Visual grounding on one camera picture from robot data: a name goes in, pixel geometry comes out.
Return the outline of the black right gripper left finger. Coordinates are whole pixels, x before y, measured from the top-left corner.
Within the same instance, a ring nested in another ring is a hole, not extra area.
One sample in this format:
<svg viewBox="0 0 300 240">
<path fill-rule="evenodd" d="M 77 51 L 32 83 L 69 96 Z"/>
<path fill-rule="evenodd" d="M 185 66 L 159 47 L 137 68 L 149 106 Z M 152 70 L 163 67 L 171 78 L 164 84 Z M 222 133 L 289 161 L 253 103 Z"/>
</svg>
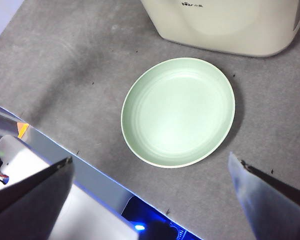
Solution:
<svg viewBox="0 0 300 240">
<path fill-rule="evenodd" d="M 71 157 L 0 190 L 0 240 L 47 240 L 70 193 Z"/>
</svg>

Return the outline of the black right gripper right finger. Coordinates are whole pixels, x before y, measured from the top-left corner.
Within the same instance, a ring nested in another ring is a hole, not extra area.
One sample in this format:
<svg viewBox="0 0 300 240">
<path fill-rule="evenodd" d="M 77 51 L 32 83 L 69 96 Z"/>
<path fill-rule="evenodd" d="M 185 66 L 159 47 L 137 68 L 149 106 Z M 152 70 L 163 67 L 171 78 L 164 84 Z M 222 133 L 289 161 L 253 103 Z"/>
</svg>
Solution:
<svg viewBox="0 0 300 240">
<path fill-rule="evenodd" d="M 236 197 L 257 240 L 300 240 L 300 190 L 239 160 L 228 170 Z"/>
</svg>

